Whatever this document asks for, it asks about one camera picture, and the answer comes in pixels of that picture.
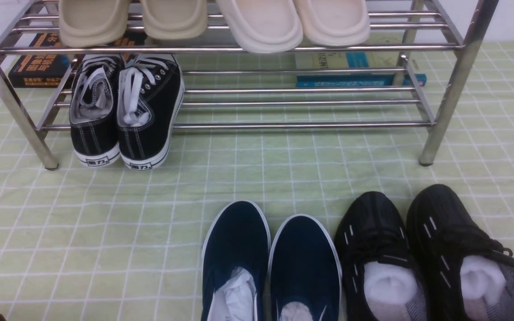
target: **shoe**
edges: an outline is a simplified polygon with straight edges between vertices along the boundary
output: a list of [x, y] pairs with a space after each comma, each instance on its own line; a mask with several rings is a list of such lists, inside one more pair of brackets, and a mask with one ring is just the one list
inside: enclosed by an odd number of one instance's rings
[[306, 37], [319, 45], [358, 45], [370, 36], [366, 0], [294, 0]]
[[431, 320], [426, 289], [406, 229], [385, 195], [356, 199], [336, 230], [349, 321]]
[[182, 105], [182, 71], [172, 55], [138, 55], [120, 72], [118, 139], [126, 166], [159, 167], [170, 149], [174, 119]]
[[263, 320], [271, 233], [249, 201], [226, 206], [202, 248], [202, 321]]
[[69, 47], [105, 45], [124, 35], [131, 0], [59, 0], [59, 36]]
[[195, 38], [207, 28], [206, 0], [141, 0], [144, 31], [160, 40]]
[[269, 254], [273, 320], [337, 321], [341, 276], [323, 225], [308, 215], [289, 217]]
[[512, 251], [473, 222], [454, 191], [445, 185], [424, 189], [406, 225], [430, 286], [434, 320], [514, 321]]
[[88, 167], [107, 166], [120, 157], [116, 134], [120, 55], [85, 55], [73, 81], [69, 109], [75, 155]]
[[292, 0], [216, 0], [237, 43], [250, 53], [281, 53], [303, 41]]

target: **black sneaker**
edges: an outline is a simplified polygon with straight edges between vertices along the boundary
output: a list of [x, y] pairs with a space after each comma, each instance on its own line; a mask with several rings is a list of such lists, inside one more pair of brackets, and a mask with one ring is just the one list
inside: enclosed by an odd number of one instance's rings
[[118, 138], [127, 167], [151, 170], [166, 160], [183, 96], [182, 71], [172, 55], [138, 55], [120, 72]]
[[73, 81], [71, 139], [80, 162], [106, 166], [120, 157], [116, 132], [120, 55], [86, 55]]
[[434, 320], [514, 321], [512, 252], [473, 222], [454, 191], [424, 189], [410, 206], [407, 227]]
[[270, 248], [269, 226], [255, 203], [231, 203], [218, 214], [202, 248], [202, 321], [263, 320]]
[[430, 320], [423, 278], [405, 231], [398, 210], [382, 193], [364, 193], [348, 209], [334, 243], [349, 321]]
[[308, 215], [283, 222], [269, 255], [274, 321], [337, 321], [342, 272], [332, 240]]

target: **shoe rack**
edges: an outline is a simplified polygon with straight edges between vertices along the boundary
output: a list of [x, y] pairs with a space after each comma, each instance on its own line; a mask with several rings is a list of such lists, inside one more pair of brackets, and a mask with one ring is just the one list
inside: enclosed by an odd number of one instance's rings
[[[279, 69], [279, 70], [184, 70], [184, 76], [220, 76], [220, 75], [236, 75], [239, 77], [246, 75], [339, 75], [339, 74], [362, 74], [362, 73], [394, 73], [394, 83], [392, 86], [383, 87], [305, 87], [305, 88], [254, 88], [254, 89], [198, 89], [187, 88], [186, 99], [182, 108], [201, 108], [201, 107], [218, 107], [230, 108], [231, 112], [237, 111], [237, 107], [349, 107], [351, 111], [355, 111], [357, 106], [384, 106], [394, 104], [412, 104], [416, 108], [422, 120], [386, 120], [386, 121], [370, 121], [370, 122], [216, 122], [216, 123], [176, 123], [174, 130], [291, 130], [291, 129], [354, 129], [354, 128], [427, 128], [428, 138], [423, 147], [419, 162], [422, 166], [430, 166], [434, 162], [437, 150], [441, 145], [445, 131], [448, 128], [449, 121], [453, 116], [455, 107], [469, 72], [473, 67], [473, 63], [477, 57], [477, 53], [483, 42], [487, 28], [493, 17], [498, 0], [478, 0], [477, 8], [473, 13], [473, 18], [467, 30], [467, 34], [463, 37], [445, 12], [440, 4], [440, 0], [397, 0], [398, 2], [411, 2], [410, 10], [405, 11], [383, 11], [370, 12], [371, 29], [372, 30], [404, 30], [402, 43], [390, 44], [366, 44], [354, 45], [352, 47], [320, 47], [320, 46], [300, 46], [293, 49], [293, 52], [323, 52], [323, 51], [396, 51], [398, 55], [398, 63], [392, 68], [370, 68], [370, 69], [340, 69], [340, 70], [296, 70], [296, 69]], [[35, 124], [29, 116], [27, 110], [23, 106], [20, 98], [16, 94], [10, 84], [7, 75], [0, 67], [0, 97], [7, 106], [17, 124], [20, 126], [23, 134], [31, 144], [31, 147], [41, 159], [43, 166], [48, 170], [55, 170], [59, 167], [59, 163], [53, 153], [49, 150], [45, 143], [45, 137], [48, 132], [67, 132], [70, 130], [69, 124], [57, 124], [55, 118], [61, 108], [69, 108], [69, 100], [71, 95], [70, 82], [77, 70], [77, 55], [82, 54], [106, 54], [106, 53], [188, 53], [188, 54], [221, 54], [243, 53], [243, 49], [236, 45], [215, 45], [207, 43], [204, 45], [184, 45], [179, 47], [165, 45], [144, 45], [139, 47], [92, 47], [92, 48], [69, 48], [69, 47], [19, 47], [17, 42], [21, 35], [27, 33], [58, 33], [59, 27], [57, 21], [58, 0], [31, 0], [25, 9], [11, 22], [6, 32], [0, 37], [0, 64], [5, 57], [10, 55], [52, 55], [63, 54], [74, 57], [73, 63], [63, 77], [59, 88], [55, 90], [43, 117], [38, 124]], [[432, 22], [422, 22], [421, 19], [426, 18]], [[209, 19], [212, 22], [208, 26], [211, 29], [228, 29], [223, 16], [219, 12], [211, 12]], [[129, 14], [128, 20], [132, 23], [128, 25], [128, 31], [143, 32], [143, 26], [140, 23], [140, 14]], [[33, 22], [53, 22], [53, 24], [41, 26], [33, 25]], [[416, 32], [418, 30], [439, 30], [445, 37], [445, 42], [437, 43], [418, 43], [415, 42]], [[410, 65], [410, 53], [414, 51], [453, 51], [455, 52], [456, 62], [449, 79], [449, 84], [441, 100], [441, 104], [434, 114], [430, 105], [426, 101], [426, 97], [422, 88], [416, 81], [416, 76]], [[408, 76], [413, 85], [402, 86], [402, 80]], [[386, 99], [355, 99], [358, 94], [379, 94], [379, 93], [411, 93], [410, 99], [405, 98], [386, 98]], [[347, 94], [338, 100], [298, 100], [288, 102], [282, 99], [282, 94], [302, 94], [310, 93], [340, 93]], [[188, 96], [195, 94], [235, 94], [239, 97], [249, 95], [250, 98], [243, 102], [225, 102], [219, 100], [208, 100], [200, 102], [188, 101]], [[277, 100], [259, 101], [255, 94], [277, 95]]]

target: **beige slipper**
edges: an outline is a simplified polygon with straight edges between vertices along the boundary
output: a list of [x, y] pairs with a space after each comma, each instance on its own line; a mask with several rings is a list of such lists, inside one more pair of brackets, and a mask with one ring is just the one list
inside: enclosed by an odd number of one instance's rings
[[207, 0], [141, 0], [144, 30], [155, 39], [194, 38], [207, 28]]
[[104, 45], [124, 35], [131, 0], [59, 0], [59, 36], [69, 47]]

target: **slipper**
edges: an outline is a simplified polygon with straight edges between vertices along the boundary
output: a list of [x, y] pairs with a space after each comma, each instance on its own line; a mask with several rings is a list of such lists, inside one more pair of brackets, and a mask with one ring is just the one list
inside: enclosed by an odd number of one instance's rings
[[233, 37], [246, 51], [280, 53], [303, 40], [292, 0], [216, 0]]
[[126, 31], [131, 0], [59, 0], [59, 36], [69, 47], [105, 45]]
[[189, 39], [207, 28], [207, 0], [141, 0], [144, 30], [160, 40]]
[[304, 34], [319, 45], [358, 45], [370, 36], [365, 0], [294, 0]]

